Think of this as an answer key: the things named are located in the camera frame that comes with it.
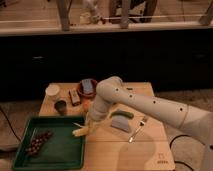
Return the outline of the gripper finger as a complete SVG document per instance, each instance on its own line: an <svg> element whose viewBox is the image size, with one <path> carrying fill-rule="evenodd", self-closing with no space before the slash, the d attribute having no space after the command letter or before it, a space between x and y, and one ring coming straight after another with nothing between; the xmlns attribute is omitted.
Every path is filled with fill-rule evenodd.
<svg viewBox="0 0 213 171"><path fill-rule="evenodd" d="M84 126L82 126L82 125L80 125L80 124L78 124L78 123L73 123L74 125L76 125L76 126L78 126L78 127L80 127L80 128L83 128Z"/></svg>

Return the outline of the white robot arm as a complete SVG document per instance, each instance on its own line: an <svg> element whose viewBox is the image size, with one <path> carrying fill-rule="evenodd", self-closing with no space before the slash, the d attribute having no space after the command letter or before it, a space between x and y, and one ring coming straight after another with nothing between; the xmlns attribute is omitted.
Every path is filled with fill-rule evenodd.
<svg viewBox="0 0 213 171"><path fill-rule="evenodd" d="M93 132L108 115L113 104L123 104L164 122L205 145L200 171L213 171L213 112L155 96L135 94L122 79L112 76L100 81L86 115L85 125L72 134L76 137Z"/></svg>

